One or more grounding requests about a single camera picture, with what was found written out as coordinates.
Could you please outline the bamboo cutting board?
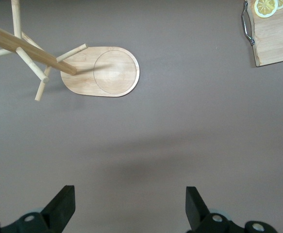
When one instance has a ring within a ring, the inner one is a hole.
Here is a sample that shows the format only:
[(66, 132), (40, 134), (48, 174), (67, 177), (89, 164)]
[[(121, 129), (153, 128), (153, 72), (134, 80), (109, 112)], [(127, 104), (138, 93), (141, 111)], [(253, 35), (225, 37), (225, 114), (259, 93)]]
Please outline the bamboo cutting board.
[(253, 49), (255, 65), (262, 67), (283, 62), (283, 8), (267, 18), (254, 11), (256, 0), (244, 0), (241, 22)]

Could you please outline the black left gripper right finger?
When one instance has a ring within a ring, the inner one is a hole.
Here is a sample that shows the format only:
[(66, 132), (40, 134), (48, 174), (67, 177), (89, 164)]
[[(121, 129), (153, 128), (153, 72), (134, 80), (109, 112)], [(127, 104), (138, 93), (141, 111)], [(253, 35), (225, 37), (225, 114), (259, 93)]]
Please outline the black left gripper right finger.
[(278, 233), (265, 222), (248, 221), (240, 227), (220, 213), (211, 213), (194, 186), (186, 188), (185, 212), (191, 227), (187, 233)]

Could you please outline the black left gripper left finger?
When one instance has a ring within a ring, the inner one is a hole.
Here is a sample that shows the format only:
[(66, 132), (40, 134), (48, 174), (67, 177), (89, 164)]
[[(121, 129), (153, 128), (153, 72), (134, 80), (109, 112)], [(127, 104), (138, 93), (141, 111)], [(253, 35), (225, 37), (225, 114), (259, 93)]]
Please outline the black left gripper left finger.
[(14, 223), (0, 226), (0, 233), (62, 233), (75, 212), (75, 187), (64, 186), (42, 209), (21, 216)]

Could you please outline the wooden cup rack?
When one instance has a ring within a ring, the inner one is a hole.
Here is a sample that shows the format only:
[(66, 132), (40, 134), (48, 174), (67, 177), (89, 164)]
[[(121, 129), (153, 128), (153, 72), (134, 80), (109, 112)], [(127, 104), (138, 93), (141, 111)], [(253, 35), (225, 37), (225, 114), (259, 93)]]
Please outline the wooden cup rack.
[(22, 31), (20, 0), (11, 0), (11, 7), (14, 32), (0, 28), (0, 56), (16, 53), (40, 79), (36, 101), (42, 97), (51, 69), (59, 70), (65, 86), (79, 95), (122, 97), (136, 87), (140, 68), (128, 50), (83, 44), (55, 57)]

